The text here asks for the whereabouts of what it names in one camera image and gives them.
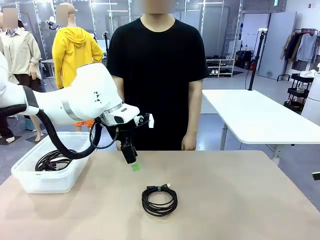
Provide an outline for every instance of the fluorescent light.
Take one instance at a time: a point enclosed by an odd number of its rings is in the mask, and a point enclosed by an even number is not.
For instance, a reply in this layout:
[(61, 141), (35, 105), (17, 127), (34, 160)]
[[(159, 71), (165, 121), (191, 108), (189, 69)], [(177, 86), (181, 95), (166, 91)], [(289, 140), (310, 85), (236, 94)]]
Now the fluorescent light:
[(198, 2), (198, 4), (223, 4), (223, 2)]
[(128, 12), (128, 10), (107, 10), (108, 12)]
[(108, 2), (93, 2), (94, 5), (118, 5), (118, 3), (116, 2), (111, 2), (111, 3), (108, 3)]

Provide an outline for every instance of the person's neck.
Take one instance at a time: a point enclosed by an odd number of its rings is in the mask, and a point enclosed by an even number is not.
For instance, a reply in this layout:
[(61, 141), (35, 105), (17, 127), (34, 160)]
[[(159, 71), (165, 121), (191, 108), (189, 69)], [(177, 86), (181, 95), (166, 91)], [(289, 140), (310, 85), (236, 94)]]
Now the person's neck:
[(68, 26), (67, 27), (71, 27), (71, 28), (77, 27), (75, 15), (72, 13), (68, 15)]
[(176, 21), (168, 13), (145, 13), (140, 20), (147, 29), (153, 32), (164, 32)]

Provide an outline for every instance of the clothing rack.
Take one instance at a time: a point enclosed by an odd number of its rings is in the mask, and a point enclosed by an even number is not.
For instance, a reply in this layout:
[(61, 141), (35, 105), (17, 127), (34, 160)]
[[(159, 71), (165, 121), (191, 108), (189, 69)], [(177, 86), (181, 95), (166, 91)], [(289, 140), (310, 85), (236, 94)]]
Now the clothing rack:
[[(314, 32), (314, 34), (316, 34), (316, 36), (318, 37), (319, 36), (319, 31), (315, 28), (300, 28), (300, 29), (295, 29), (293, 30), (292, 33), (296, 32), (296, 31), (300, 31), (300, 33), (303, 33), (305, 31), (310, 31), (310, 32)], [(311, 60), (311, 63), (310, 63), (310, 67), (309, 67), (309, 71), (312, 69), (312, 66), (314, 64), (314, 61), (315, 61), (315, 58), (316, 58), (316, 51), (317, 51), (317, 41), (315, 41), (315, 45), (314, 45), (314, 49), (313, 49), (313, 55), (312, 55), (312, 60)], [(282, 71), (282, 74), (279, 75), (279, 77), (281, 76), (286, 76), (286, 71), (287, 71), (287, 67), (288, 67), (288, 60), (285, 60), (284, 61), (284, 67), (283, 67), (283, 71)]]

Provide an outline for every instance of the white appliance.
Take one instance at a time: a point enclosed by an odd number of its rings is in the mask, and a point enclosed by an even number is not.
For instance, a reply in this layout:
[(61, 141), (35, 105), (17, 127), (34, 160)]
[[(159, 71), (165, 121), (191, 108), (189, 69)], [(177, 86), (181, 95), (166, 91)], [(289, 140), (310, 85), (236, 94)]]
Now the white appliance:
[(315, 73), (301, 116), (320, 126), (320, 71)]

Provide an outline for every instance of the white plastic bin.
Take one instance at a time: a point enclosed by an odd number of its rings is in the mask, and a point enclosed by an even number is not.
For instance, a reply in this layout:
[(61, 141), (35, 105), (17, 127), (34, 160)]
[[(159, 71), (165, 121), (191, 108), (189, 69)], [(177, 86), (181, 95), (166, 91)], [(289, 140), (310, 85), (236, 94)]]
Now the white plastic bin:
[[(88, 132), (57, 132), (61, 142), (68, 148), (82, 152), (90, 146)], [(11, 168), (12, 174), (30, 194), (63, 194), (70, 191), (84, 169), (89, 156), (73, 160), (60, 171), (35, 171), (37, 161), (45, 154), (57, 150), (49, 136), (27, 152)]]

